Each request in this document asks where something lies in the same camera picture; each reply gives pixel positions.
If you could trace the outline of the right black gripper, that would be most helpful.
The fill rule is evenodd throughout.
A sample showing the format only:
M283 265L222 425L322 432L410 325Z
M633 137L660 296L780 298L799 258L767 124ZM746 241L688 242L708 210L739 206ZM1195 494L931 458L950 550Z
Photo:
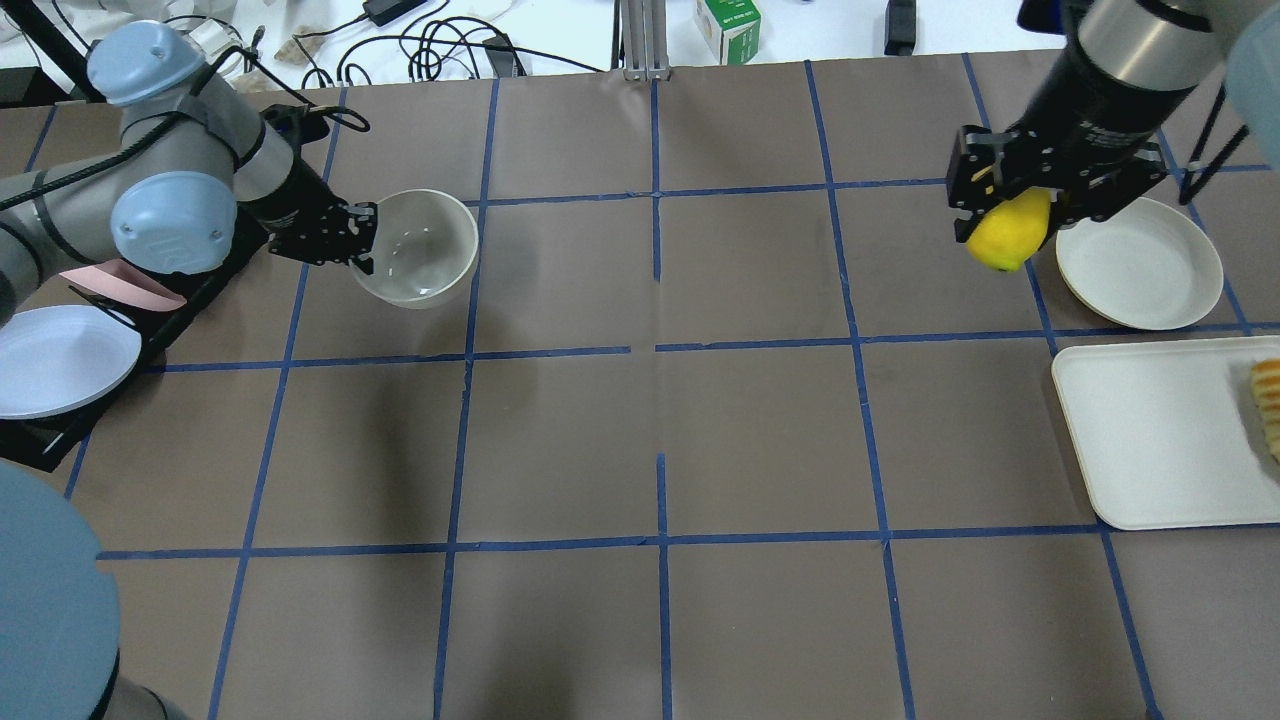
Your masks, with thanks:
M1068 46L1024 113L1000 132L963 126L946 173L947 205L965 243L1001 202L1030 187L1050 192L1044 243L1083 220L1106 220L1162 181L1151 138L1171 114L1171 94L1112 77Z

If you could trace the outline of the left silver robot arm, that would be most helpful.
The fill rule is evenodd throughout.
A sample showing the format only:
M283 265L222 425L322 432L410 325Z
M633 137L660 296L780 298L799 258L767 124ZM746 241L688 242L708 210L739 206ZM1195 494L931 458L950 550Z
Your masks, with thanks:
M197 275L229 256L246 213L303 263L372 268L372 202L337 196L280 133L170 26L137 20L90 54L122 110L122 149L3 182L3 329L50 278L114 259ZM119 675L115 578L83 516L31 473L3 466L3 716L178 719Z

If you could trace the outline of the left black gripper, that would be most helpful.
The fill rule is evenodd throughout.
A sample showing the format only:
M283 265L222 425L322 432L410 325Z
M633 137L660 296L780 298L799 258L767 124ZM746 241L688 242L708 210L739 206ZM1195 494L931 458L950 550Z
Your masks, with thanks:
M371 277L376 204L348 202L303 160L294 160L278 187L239 205L270 234L275 255L312 265L338 263Z

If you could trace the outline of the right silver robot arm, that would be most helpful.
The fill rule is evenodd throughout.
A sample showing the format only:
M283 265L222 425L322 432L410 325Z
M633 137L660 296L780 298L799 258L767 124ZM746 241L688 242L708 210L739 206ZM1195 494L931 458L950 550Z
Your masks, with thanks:
M955 238L977 251L997 210L1034 199L1030 251L1065 225L1105 222L1169 176L1155 133L1217 67L1266 163L1277 165L1275 1L1028 1L1059 14L1065 46L1025 111L964 126L948 161Z

